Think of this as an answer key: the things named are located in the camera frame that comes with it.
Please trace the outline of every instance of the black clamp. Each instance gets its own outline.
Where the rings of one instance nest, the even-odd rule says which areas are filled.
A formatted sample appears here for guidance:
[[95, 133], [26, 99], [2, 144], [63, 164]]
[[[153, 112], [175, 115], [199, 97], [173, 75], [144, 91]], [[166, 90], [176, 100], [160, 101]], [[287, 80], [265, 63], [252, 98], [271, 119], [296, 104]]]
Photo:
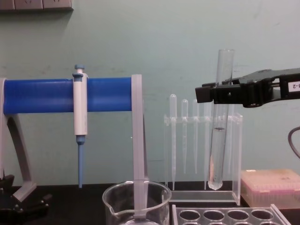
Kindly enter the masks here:
[[207, 83], [196, 88], [198, 103], [243, 104], [259, 107], [265, 103], [300, 98], [300, 68], [285, 70], [260, 70], [249, 75], [223, 81], [222, 84]]
[[7, 191], [12, 186], [13, 180], [13, 175], [5, 176], [0, 180], [0, 224], [22, 225], [45, 217], [52, 195], [46, 195], [39, 202], [23, 207], [22, 203]]

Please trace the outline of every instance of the blue pipette tip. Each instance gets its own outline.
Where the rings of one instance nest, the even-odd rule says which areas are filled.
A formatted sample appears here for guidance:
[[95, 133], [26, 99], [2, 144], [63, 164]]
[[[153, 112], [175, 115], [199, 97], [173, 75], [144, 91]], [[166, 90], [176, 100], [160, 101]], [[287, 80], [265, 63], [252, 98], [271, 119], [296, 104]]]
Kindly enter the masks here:
[[78, 185], [83, 187], [83, 144], [78, 145]]

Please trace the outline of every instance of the gray stand leg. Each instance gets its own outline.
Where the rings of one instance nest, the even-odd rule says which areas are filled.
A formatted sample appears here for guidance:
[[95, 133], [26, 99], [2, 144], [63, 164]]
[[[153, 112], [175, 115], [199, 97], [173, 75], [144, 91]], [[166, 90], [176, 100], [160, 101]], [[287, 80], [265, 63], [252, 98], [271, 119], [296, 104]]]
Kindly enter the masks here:
[[23, 185], [14, 193], [14, 197], [22, 202], [37, 187], [37, 184], [32, 181], [30, 164], [19, 116], [16, 114], [8, 117], [7, 126], [13, 139], [23, 178]]
[[4, 106], [4, 82], [5, 78], [0, 78], [0, 178], [3, 178], [3, 158], [2, 153], [6, 147], [7, 128], [10, 131], [15, 151], [17, 153], [23, 185], [14, 193], [14, 197], [19, 201], [23, 201], [35, 188], [36, 183], [32, 181], [30, 164], [27, 155], [27, 149], [21, 129], [21, 124], [18, 115], [5, 116], [3, 113]]
[[[148, 180], [145, 145], [145, 126], [143, 114], [142, 75], [131, 76], [131, 111], [133, 140], [133, 174], [134, 180]], [[134, 207], [137, 212], [134, 218], [145, 218], [147, 208], [148, 184], [134, 184]]]

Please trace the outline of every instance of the test tube clamp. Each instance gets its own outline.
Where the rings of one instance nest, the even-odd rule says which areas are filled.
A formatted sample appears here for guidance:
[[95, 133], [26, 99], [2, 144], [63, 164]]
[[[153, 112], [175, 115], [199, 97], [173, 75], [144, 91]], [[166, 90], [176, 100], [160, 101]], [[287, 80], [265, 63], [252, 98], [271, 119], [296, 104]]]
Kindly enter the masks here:
[[223, 85], [218, 87], [215, 82], [206, 83], [195, 91], [198, 103], [214, 101], [214, 104], [242, 104], [245, 108], [299, 99], [300, 68], [259, 70], [232, 79], [232, 84], [223, 81]]
[[[36, 188], [36, 183], [32, 178], [18, 114], [73, 112], [73, 80], [1, 78], [0, 101], [0, 185], [10, 186], [13, 181], [12, 176], [4, 177], [3, 168], [2, 152], [5, 149], [8, 128], [23, 178], [23, 185], [13, 194], [13, 197], [22, 202]], [[134, 179], [147, 180], [142, 76], [88, 79], [87, 110], [88, 112], [132, 111]]]

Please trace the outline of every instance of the electrical outlet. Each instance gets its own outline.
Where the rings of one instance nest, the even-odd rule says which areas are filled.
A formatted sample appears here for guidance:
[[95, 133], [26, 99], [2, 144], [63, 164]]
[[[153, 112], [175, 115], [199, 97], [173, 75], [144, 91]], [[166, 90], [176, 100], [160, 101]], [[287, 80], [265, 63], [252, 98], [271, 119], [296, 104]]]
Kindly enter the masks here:
[[15, 8], [17, 10], [43, 9], [43, 1], [42, 0], [15, 0]]
[[14, 0], [0, 0], [0, 10], [14, 10]]
[[72, 9], [71, 0], [43, 0], [44, 9]]

